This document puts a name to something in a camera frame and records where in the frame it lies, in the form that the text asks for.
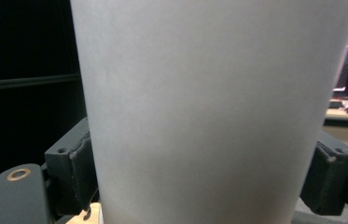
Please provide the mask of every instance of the screw hole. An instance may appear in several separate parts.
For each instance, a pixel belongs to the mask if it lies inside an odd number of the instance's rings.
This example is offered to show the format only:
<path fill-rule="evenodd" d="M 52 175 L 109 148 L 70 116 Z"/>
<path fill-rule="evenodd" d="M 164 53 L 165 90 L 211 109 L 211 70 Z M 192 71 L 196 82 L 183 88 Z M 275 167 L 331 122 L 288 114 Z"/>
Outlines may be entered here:
<path fill-rule="evenodd" d="M 25 178 L 27 175 L 31 173 L 31 170 L 28 168 L 18 169 L 13 172 L 11 172 L 6 179 L 8 181 L 17 181 Z"/>
<path fill-rule="evenodd" d="M 58 153 L 64 153 L 64 152 L 66 152 L 66 148 L 60 148 L 57 151 L 58 151 Z"/>

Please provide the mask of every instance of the desk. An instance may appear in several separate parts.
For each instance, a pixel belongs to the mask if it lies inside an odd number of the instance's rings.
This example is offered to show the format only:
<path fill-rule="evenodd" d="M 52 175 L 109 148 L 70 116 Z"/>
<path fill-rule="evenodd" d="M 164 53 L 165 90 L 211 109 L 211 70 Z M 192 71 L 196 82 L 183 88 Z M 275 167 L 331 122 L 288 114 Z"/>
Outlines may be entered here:
<path fill-rule="evenodd" d="M 348 114 L 342 109 L 328 109 L 326 119 L 348 120 Z"/>

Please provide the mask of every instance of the monitor screen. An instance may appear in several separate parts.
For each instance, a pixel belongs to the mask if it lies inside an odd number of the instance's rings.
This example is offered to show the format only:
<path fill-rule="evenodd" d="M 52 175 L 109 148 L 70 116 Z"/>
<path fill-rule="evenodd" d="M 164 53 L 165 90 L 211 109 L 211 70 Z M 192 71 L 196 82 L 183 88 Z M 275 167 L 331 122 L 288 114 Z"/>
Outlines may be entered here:
<path fill-rule="evenodd" d="M 346 54 L 337 84 L 333 92 L 335 97 L 346 96 L 348 93 L 348 46 L 346 48 Z"/>

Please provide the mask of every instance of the computer monitor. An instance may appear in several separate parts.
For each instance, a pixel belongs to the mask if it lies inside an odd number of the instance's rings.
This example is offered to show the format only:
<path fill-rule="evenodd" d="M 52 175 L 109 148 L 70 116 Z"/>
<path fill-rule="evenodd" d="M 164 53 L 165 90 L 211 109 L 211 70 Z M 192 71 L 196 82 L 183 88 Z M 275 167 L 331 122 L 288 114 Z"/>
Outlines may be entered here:
<path fill-rule="evenodd" d="M 346 48 L 344 63 L 342 65 L 336 87 L 333 89 L 333 97 L 348 95 L 348 46 Z"/>

